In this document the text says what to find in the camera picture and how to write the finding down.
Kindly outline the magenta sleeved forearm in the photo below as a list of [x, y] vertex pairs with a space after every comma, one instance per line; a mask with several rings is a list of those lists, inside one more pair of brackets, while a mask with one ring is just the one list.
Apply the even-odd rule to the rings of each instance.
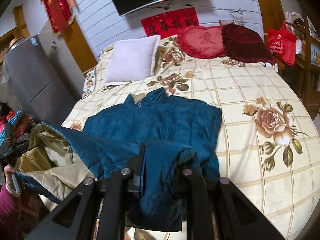
[[1, 239], [23, 239], [21, 197], [5, 183], [1, 188]]

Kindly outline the person's left hand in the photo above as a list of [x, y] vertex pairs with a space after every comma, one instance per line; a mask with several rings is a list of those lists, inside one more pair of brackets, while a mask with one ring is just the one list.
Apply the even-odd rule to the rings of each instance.
[[15, 186], [14, 186], [14, 182], [12, 179], [12, 175], [15, 174], [14, 168], [10, 164], [8, 164], [4, 168], [4, 173], [5, 173], [5, 186], [6, 186], [7, 190], [9, 191], [10, 194], [12, 194], [14, 196], [19, 196], [20, 193], [16, 191]]

